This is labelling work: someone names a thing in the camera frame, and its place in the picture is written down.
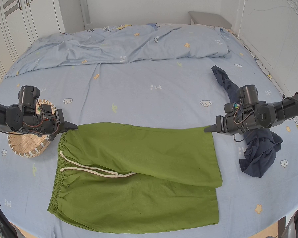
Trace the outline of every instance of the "white wall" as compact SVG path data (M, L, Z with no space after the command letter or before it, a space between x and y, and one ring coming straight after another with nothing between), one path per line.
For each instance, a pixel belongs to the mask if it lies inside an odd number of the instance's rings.
M188 11L219 14L221 0L87 0L94 28L167 22L190 24Z
M222 0L221 2L221 16L232 25L235 23L237 7L238 0Z

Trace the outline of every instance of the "mattress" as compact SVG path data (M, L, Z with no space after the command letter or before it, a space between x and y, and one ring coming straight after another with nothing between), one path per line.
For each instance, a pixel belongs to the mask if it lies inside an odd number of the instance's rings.
M130 26L123 30L108 27L79 33L85 36L90 45L88 36L93 33L101 36L100 38L107 38L111 34L120 34L119 31L127 31L128 28L128 31L139 33L140 36L142 31L148 31L146 34L150 35L147 41L150 42L149 49L156 44L155 40L158 44L161 42L161 47L156 54L144 52L142 56L147 56L147 59L141 60L139 50L131 50L127 55L123 55L121 49L111 49L105 58L102 58L102 55L93 57L93 51L98 52L95 47L86 48L86 53L91 54L84 59L84 52L76 52L78 48L75 42L69 50L66 42L60 42L60 53L48 59L46 54L49 51L35 43L21 56L23 61L17 61L1 83L0 103L18 103L17 93L20 86L33 85L41 90L40 98L52 101L57 108L63 110L67 121L77 125L117 122L154 128L201 127L214 124L215 116L223 115L224 104L229 102L227 93L218 85L212 73L211 67L214 65L224 69L238 86L255 84L260 101L277 102L282 99L277 88L250 53L225 29L214 28L212 31L218 34L218 38L214 39L215 43L227 45L226 53L222 50L210 53L207 52L208 49L203 54L200 54L200 51L194 53L185 50L181 53L173 50L172 54L166 55L168 43L164 36L182 27L189 26L154 24ZM202 26L191 27L195 28L188 33L194 34ZM128 42L127 37L120 35L119 40L111 39L111 42L99 42L99 45ZM50 37L50 40L59 36L62 38L58 35ZM172 38L175 39L172 45L179 41L191 47L195 39L200 40L195 37L187 41L190 37L179 32ZM145 46L147 42L139 42L139 45ZM54 43L56 42L50 41L45 47L51 47ZM64 59L59 62L58 59L63 54ZM298 205L297 125L294 120L290 120L271 130L284 142L274 164L262 178L250 177L239 167L239 159L244 157L243 151L247 147L245 142L236 143L232 136L213 133L223 177L223 185L216 189L220 215L217 225L132 235L91 232L62 222L47 212L60 135L40 156L23 158L10 150L7 136L0 133L1 209L9 221L39 238L249 237L273 224Z

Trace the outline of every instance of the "crumpled dark cloth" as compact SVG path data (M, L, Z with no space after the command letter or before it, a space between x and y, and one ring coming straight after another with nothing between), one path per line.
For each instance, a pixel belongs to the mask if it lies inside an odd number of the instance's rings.
M228 77L226 72L213 66L212 71L218 83L227 91L231 102L239 103L237 89ZM281 149L282 138L270 129L256 129L244 134L245 141L248 145L244 152L245 159L240 159L242 172L252 177L262 177L269 167L274 163L276 152Z

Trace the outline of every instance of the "white headboard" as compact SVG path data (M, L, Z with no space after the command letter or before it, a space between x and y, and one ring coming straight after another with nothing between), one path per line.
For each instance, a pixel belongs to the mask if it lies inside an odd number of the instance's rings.
M232 30L286 96L298 91L298 0L239 0Z

